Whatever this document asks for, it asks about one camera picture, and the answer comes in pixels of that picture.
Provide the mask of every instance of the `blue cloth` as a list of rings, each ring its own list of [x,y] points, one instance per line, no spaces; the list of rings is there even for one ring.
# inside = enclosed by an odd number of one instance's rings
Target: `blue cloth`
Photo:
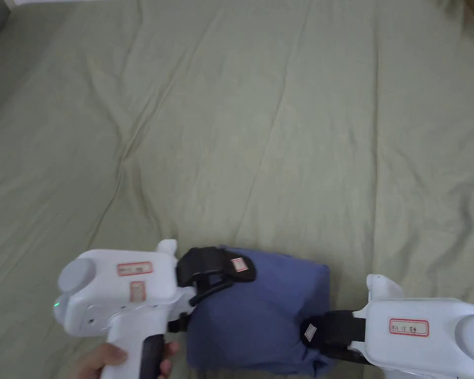
[[[333,362],[302,344],[300,324],[328,311],[328,267],[287,255],[227,249],[250,257],[257,278],[197,305],[188,327],[188,363],[198,370],[325,374]]]

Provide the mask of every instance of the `bed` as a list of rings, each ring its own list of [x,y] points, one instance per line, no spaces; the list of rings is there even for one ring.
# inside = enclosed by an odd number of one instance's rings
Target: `bed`
[[[91,248],[179,239],[474,303],[474,19],[459,1],[28,5],[0,33],[0,378],[99,340],[51,313]],[[338,365],[331,378],[376,377]],[[271,378],[195,373],[173,378]]]

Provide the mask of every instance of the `green bedsheet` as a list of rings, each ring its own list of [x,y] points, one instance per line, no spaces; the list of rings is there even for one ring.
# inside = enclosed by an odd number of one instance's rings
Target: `green bedsheet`
[[[474,303],[470,15],[434,0],[16,9],[0,34],[0,378],[65,377],[99,342],[52,317],[68,261],[167,237],[179,254],[328,264],[339,309],[365,305],[372,272]],[[195,376],[180,354],[173,378]]]

